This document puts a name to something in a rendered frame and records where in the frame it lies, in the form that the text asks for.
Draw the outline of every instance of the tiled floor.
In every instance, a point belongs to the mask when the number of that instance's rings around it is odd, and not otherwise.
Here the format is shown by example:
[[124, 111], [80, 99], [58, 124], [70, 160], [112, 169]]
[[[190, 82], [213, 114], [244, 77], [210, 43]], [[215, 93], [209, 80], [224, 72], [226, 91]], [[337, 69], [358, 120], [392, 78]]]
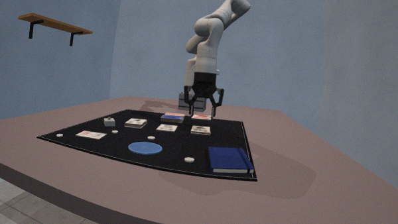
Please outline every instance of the tiled floor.
[[0, 179], [1, 224], [97, 224]]

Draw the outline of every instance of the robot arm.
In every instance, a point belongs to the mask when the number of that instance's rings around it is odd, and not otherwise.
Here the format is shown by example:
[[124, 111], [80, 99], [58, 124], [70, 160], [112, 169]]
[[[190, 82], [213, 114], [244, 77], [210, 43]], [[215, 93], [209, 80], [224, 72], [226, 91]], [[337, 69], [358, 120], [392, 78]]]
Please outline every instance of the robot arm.
[[[224, 90], [216, 87], [218, 45], [223, 31], [249, 9], [250, 4], [246, 0], [226, 0], [212, 14], [196, 21], [196, 35], [186, 45], [186, 51], [196, 55], [188, 60], [184, 85], [184, 101], [189, 104], [191, 115], [198, 97], [210, 98], [213, 105], [212, 117], [216, 115], [216, 107], [222, 104], [224, 96]], [[188, 92], [192, 90], [194, 97], [189, 100]], [[216, 90], [220, 94], [218, 103], [213, 98]]]

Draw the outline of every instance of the shelf bracket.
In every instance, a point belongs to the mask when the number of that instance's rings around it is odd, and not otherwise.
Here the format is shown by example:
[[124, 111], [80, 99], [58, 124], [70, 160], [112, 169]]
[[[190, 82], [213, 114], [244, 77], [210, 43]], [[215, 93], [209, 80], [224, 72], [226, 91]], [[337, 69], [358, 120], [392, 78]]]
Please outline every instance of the shelf bracket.
[[34, 21], [34, 22], [31, 22], [31, 28], [29, 29], [29, 39], [32, 39], [33, 38], [33, 26], [35, 25], [35, 24], [38, 24], [38, 23], [43, 23], [44, 22], [44, 20], [39, 20], [39, 21]]
[[71, 45], [73, 44], [73, 35], [75, 35], [75, 34], [82, 34], [82, 33], [83, 33], [83, 31], [71, 33], [71, 34], [70, 34], [70, 44], [69, 44], [69, 46], [71, 46]]

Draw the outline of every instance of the blue disc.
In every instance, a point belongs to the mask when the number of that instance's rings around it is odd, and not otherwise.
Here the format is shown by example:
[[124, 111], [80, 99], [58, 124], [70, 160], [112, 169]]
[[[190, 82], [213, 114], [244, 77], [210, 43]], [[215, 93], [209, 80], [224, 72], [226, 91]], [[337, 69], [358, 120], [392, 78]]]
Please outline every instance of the blue disc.
[[162, 147], [152, 142], [134, 142], [129, 145], [129, 150], [137, 154], [152, 155], [160, 153]]

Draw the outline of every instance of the blue notebook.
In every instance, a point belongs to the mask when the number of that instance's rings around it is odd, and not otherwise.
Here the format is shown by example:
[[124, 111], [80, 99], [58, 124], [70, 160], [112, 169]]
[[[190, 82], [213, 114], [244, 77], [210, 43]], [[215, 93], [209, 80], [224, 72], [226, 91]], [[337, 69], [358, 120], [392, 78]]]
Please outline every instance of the blue notebook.
[[254, 166], [242, 148], [209, 147], [209, 157], [213, 173], [254, 173]]

